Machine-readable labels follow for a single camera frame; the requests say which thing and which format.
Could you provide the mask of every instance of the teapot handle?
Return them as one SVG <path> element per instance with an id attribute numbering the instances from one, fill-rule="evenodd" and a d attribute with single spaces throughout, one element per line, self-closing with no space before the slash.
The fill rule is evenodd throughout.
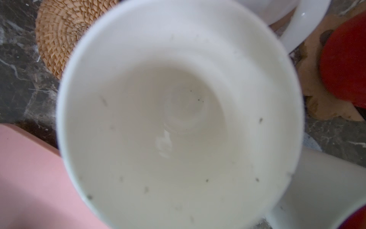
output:
<path id="1" fill-rule="evenodd" d="M 331 0 L 301 0 L 280 41 L 292 52 L 318 26 Z"/>

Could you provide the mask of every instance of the white pitcher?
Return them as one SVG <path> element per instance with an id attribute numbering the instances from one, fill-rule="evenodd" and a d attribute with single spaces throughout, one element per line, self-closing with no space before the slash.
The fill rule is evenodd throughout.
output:
<path id="1" fill-rule="evenodd" d="M 56 117 L 66 169 L 90 209 L 123 229 L 249 228 L 277 209 L 304 123 L 287 54 L 328 3 L 301 1 L 283 44 L 230 0 L 130 0 L 99 19 L 69 60 Z M 315 155 L 302 155 L 290 193 L 323 190 L 296 185 Z M 352 197 L 332 206 L 349 210 Z"/>

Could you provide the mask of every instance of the mug rim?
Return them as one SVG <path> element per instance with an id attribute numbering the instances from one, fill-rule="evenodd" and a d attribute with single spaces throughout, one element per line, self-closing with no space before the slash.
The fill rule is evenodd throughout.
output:
<path id="1" fill-rule="evenodd" d="M 65 67 L 62 80 L 60 82 L 59 86 L 59 93 L 57 97 L 57 107 L 56 107 L 56 129 L 57 129 L 57 140 L 60 148 L 60 154 L 62 155 L 66 171 L 71 179 L 71 182 L 74 186 L 74 188 L 77 190 L 78 194 L 81 196 L 82 200 L 86 203 L 86 205 L 89 207 L 92 212 L 97 215 L 98 218 L 100 218 L 102 221 L 104 221 L 109 226 L 113 227 L 113 223 L 108 221 L 108 217 L 106 217 L 103 213 L 103 211 L 99 210 L 97 207 L 94 206 L 94 203 L 91 202 L 87 198 L 87 192 L 84 188 L 81 187 L 78 178 L 76 176 L 76 173 L 74 172 L 74 168 L 76 165 L 74 164 L 73 160 L 70 158 L 70 155 L 72 152 L 69 151 L 68 147 L 68 140 L 66 138 L 67 131 L 66 131 L 66 120 L 67 115 L 64 110 L 66 110 L 67 107 L 67 101 L 69 100 L 69 90 L 70 90 L 70 84 L 72 83 L 72 80 L 74 78 L 74 72 L 78 67 L 78 63 L 83 59 L 83 54 L 86 52 L 88 47 L 92 45 L 95 41 L 95 39 L 98 37 L 98 34 L 103 31 L 103 28 L 114 23 L 122 14 L 128 13 L 132 11 L 135 8 L 138 8 L 141 5 L 151 3 L 151 2 L 158 2 L 158 1 L 176 1 L 176 0 L 125 0 L 119 5 L 117 5 L 115 8 L 111 9 L 107 13 L 105 13 L 103 16 L 101 16 L 91 27 L 90 29 L 84 34 L 84 36 L 79 40 L 77 46 L 74 48 L 71 57 L 69 58 L 69 61 Z M 209 1 L 209 2 L 220 2 L 222 3 L 222 0 L 195 0 L 195 1 Z M 291 81 L 290 84 L 294 88 L 294 94 L 297 96 L 292 95 L 292 100 L 295 100 L 295 103 L 298 104 L 294 109 L 296 109 L 297 116 L 299 117 L 299 120 L 302 122 L 299 124 L 298 128 L 298 136 L 296 139 L 297 144 L 297 150 L 294 152 L 295 157 L 294 160 L 291 161 L 291 166 L 289 168 L 294 172 L 296 170 L 296 167 L 299 162 L 300 154 L 301 154 L 301 148 L 302 148 L 302 136 L 303 136 L 303 129 L 304 129 L 304 110 L 303 110 L 303 101 L 302 101 L 302 93 L 300 88 L 300 83 L 297 78 L 297 73 L 295 71 L 295 68 L 293 64 L 291 63 L 288 54 L 283 47 L 283 45 L 280 43 L 280 41 L 275 37 L 274 33 L 268 28 L 268 26 L 254 13 L 252 13 L 249 9 L 247 9 L 245 6 L 241 5 L 240 3 L 234 1 L 234 0 L 226 0 L 225 4 L 231 5 L 231 7 L 235 7 L 238 10 L 240 10 L 243 14 L 246 14 L 248 18 L 250 18 L 250 23 L 255 25 L 258 30 L 261 30 L 267 35 L 268 40 L 270 41 L 270 46 L 275 48 L 275 52 L 279 53 L 280 56 L 285 57 L 284 59 L 284 68 L 287 72 L 289 72 L 289 75 L 292 75 L 293 77 L 289 77 L 287 80 Z M 280 200 L 280 198 L 285 193 L 287 187 L 289 186 L 292 178 L 288 180 L 288 182 L 282 187 L 282 191 L 278 192 L 276 196 L 272 197 L 272 201 L 268 201 L 266 204 L 266 207 L 263 208 L 263 212 L 257 214 L 257 218 L 252 220 L 252 224 L 260 220 L 261 217 L 264 217 L 265 213 L 269 212 L 276 203 Z"/>
<path id="2" fill-rule="evenodd" d="M 338 229 L 348 218 L 363 207 L 366 207 L 366 196 L 356 200 L 350 207 L 336 216 L 336 220 L 334 220 L 330 229 Z"/>

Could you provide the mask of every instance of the mug handle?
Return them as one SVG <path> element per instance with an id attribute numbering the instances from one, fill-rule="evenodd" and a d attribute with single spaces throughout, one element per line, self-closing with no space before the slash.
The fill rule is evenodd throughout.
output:
<path id="1" fill-rule="evenodd" d="M 331 0 L 301 0 L 280 41 L 288 53 L 299 46 L 318 26 Z"/>
<path id="2" fill-rule="evenodd" d="M 304 147 L 291 184 L 266 214 L 273 229 L 336 229 L 366 204 L 366 168 Z"/>

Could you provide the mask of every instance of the pink object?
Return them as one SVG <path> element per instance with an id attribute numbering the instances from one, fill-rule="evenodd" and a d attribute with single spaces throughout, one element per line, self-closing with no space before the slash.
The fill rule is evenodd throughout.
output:
<path id="1" fill-rule="evenodd" d="M 74 189 L 58 150 L 0 124 L 0 228 L 107 229 Z"/>

